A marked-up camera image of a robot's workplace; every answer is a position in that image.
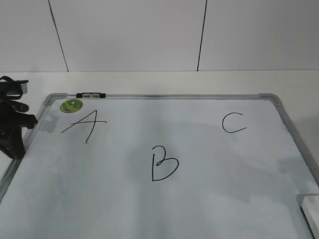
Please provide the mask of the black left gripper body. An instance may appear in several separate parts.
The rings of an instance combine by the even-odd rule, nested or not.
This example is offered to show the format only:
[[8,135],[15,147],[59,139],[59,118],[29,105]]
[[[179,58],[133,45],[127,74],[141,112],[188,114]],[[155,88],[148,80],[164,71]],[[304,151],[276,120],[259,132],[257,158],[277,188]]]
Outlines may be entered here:
[[16,113],[25,113],[29,110],[27,104],[17,102],[11,98],[0,95],[0,124],[7,126],[18,126],[16,124]]

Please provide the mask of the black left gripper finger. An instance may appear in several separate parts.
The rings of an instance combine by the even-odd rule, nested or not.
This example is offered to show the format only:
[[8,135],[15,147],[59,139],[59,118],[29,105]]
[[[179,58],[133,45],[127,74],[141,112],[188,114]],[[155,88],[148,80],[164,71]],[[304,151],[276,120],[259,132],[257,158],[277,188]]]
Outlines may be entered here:
[[21,126],[0,125],[0,150],[11,159],[23,159],[25,148]]
[[19,127],[26,127],[27,129],[33,129],[38,123],[38,120],[35,115],[16,113],[15,118],[16,124]]

